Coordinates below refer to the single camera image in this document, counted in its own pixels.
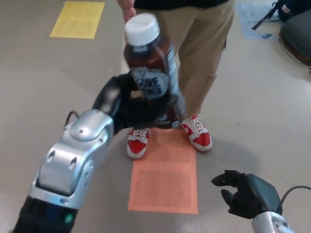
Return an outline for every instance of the shoe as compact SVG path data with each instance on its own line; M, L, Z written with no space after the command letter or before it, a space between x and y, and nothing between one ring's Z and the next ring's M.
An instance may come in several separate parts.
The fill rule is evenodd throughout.
M210 134L201 122L198 115L194 115L182 122L181 127L187 133L189 140L194 148L206 152L212 149L213 144Z
M147 150L148 139L150 136L150 129L131 129L130 134L127 138L127 154L132 159L141 158Z

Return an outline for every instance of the orange paper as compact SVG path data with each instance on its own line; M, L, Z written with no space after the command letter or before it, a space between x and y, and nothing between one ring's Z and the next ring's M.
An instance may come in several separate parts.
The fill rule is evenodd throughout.
M183 130L152 129L133 164L128 210L197 214L196 153Z

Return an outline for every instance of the backpack strap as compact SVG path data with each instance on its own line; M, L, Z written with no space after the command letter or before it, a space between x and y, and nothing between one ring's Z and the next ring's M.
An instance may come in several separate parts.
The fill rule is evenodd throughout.
M252 27L252 29L256 30L264 22L265 19L271 18L273 16L274 12L277 11L277 9L280 7L282 2L283 2L282 0L278 0L277 2L272 3L271 11L269 11L269 13L266 14L266 16L264 18L259 20L258 23L254 27Z

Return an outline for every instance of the plastic bottle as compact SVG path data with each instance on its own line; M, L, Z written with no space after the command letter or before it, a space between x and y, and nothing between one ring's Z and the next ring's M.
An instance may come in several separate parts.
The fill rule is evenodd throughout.
M128 43L124 49L125 60L150 104L156 104L160 98L178 96L174 108L159 119L170 121L169 128L177 127L186 117L186 106L179 90L175 52L170 39L160 34L157 18L150 13L131 18L125 25L125 35Z

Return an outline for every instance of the yellow paper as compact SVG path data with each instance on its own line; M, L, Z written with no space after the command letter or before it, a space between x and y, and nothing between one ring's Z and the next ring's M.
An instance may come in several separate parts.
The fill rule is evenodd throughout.
M50 37L94 39L104 2L67 1Z

